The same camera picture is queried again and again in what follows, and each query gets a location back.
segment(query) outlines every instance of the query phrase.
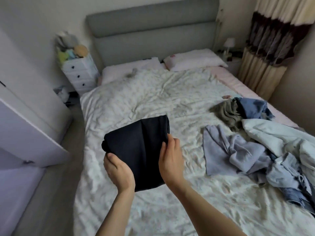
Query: folded black shirt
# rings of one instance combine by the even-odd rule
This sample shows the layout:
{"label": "folded black shirt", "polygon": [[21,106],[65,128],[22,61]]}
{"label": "folded black shirt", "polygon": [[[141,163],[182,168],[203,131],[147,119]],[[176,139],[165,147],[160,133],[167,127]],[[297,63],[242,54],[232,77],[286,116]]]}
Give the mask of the folded black shirt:
{"label": "folded black shirt", "polygon": [[115,154],[130,167],[135,177],[135,192],[148,190],[164,184],[158,160],[168,133],[167,115],[141,119],[107,133],[102,149]]}

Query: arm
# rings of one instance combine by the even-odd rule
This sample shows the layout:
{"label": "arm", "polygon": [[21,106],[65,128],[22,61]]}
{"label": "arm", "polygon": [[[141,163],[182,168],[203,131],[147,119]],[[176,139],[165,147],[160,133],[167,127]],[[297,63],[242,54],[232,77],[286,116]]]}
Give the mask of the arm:
{"label": "arm", "polygon": [[246,236],[231,219],[210,205],[184,179],[184,159],[179,139],[170,134],[168,145],[162,144],[159,169],[164,182],[182,203],[199,236]]}
{"label": "arm", "polygon": [[118,194],[96,236],[123,236],[135,196],[135,178],[126,163],[112,153],[105,155],[104,167],[117,186]]}

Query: floor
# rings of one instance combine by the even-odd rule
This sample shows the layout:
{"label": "floor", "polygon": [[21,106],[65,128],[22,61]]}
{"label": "floor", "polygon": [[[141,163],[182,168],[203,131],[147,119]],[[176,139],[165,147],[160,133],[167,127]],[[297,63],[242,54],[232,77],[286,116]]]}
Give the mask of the floor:
{"label": "floor", "polygon": [[83,169],[84,120],[79,105],[69,109],[74,120],[61,145],[72,159],[47,167],[13,236],[73,235],[73,202]]}

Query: gray upholstered headboard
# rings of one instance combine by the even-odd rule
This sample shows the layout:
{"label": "gray upholstered headboard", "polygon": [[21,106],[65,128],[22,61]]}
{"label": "gray upholstered headboard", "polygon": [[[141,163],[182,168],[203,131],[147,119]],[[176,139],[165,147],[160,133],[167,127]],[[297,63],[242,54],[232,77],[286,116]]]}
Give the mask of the gray upholstered headboard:
{"label": "gray upholstered headboard", "polygon": [[182,0],[87,16],[105,66],[212,48],[219,0]]}

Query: hand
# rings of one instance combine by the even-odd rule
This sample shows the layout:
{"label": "hand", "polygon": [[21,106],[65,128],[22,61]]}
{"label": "hand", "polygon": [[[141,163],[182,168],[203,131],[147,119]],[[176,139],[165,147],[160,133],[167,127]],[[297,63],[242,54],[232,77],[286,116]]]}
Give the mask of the hand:
{"label": "hand", "polygon": [[183,176],[184,159],[180,142],[171,134],[168,134],[168,145],[166,146],[165,142],[162,143],[158,166],[165,184],[171,191],[186,183]]}
{"label": "hand", "polygon": [[104,167],[111,181],[117,186],[118,193],[135,192],[136,183],[131,169],[115,154],[105,154]]}

